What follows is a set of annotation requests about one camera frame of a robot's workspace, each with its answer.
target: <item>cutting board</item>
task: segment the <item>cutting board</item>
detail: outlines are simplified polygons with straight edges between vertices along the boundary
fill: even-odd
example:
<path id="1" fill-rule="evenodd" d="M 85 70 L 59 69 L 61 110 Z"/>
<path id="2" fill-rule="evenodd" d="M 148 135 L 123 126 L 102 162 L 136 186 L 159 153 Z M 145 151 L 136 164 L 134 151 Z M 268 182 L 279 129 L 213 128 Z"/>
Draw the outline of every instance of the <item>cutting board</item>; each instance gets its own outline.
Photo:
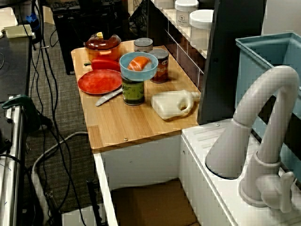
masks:
<path id="1" fill-rule="evenodd" d="M 18 25 L 17 19 L 13 12 L 13 9 L 8 8 L 0 8 L 0 38 L 3 37 L 4 27 L 11 27 Z"/>

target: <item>tin can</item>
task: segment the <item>tin can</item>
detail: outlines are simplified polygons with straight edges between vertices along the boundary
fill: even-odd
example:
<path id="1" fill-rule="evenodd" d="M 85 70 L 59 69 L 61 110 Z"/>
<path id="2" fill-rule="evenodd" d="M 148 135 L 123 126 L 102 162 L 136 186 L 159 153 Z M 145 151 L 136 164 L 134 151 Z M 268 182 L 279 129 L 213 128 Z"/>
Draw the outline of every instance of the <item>tin can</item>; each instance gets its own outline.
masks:
<path id="1" fill-rule="evenodd" d="M 134 41 L 135 52 L 149 53 L 152 51 L 152 40 L 148 38 L 140 38 Z"/>
<path id="2" fill-rule="evenodd" d="M 123 75 L 121 75 L 121 79 L 124 103 L 131 106 L 142 104 L 144 102 L 144 81 L 132 81 Z"/>
<path id="3" fill-rule="evenodd" d="M 149 54 L 154 55 L 158 59 L 158 68 L 155 76 L 150 80 L 155 83 L 163 83 L 168 81 L 168 56 L 169 53 L 164 49 L 154 49 Z"/>

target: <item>pot lid knob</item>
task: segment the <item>pot lid knob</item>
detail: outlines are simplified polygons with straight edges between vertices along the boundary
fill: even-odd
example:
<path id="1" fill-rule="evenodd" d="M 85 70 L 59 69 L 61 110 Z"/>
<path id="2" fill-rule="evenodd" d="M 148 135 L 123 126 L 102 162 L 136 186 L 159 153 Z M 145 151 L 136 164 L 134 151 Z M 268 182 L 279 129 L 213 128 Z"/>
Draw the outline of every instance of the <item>pot lid knob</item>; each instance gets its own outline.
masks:
<path id="1" fill-rule="evenodd" d="M 103 39 L 103 33 L 102 32 L 99 32 L 96 35 L 97 35 L 98 38 Z"/>

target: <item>knife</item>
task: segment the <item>knife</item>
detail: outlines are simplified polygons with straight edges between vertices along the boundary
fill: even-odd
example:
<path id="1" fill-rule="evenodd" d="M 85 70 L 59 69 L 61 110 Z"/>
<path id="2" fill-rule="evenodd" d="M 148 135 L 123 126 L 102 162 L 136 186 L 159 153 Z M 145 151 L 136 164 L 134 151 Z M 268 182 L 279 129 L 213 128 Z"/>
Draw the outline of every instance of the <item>knife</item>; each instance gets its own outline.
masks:
<path id="1" fill-rule="evenodd" d="M 104 95 L 103 97 L 99 98 L 98 101 L 96 102 L 95 106 L 100 106 L 102 105 L 104 102 L 110 100 L 112 97 L 116 96 L 117 94 L 122 92 L 122 88 L 113 91 L 107 95 Z"/>

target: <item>wooden countertop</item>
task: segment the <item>wooden countertop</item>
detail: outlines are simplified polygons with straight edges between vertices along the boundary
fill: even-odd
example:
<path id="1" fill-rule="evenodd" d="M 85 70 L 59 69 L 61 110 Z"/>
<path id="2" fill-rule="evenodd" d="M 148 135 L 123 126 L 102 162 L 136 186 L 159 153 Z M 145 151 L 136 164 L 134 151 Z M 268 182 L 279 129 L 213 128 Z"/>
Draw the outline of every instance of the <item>wooden countertop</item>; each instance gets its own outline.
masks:
<path id="1" fill-rule="evenodd" d="M 164 46 L 154 48 L 167 50 Z M 134 52 L 134 41 L 121 43 L 121 54 L 128 52 Z M 78 80 L 89 72 L 91 67 L 83 65 L 89 62 L 85 48 L 75 49 L 71 55 Z M 138 106 L 125 104 L 120 94 L 96 107 L 95 103 L 102 95 L 90 95 L 79 90 L 92 152 L 105 152 L 158 140 L 181 134 L 182 129 L 197 126 L 199 104 L 197 102 L 187 115 L 168 120 L 161 119 L 152 108 L 151 97 L 156 93 L 183 89 L 200 93 L 171 54 L 169 55 L 169 79 L 168 82 L 161 84 L 145 81 L 145 102 Z"/>

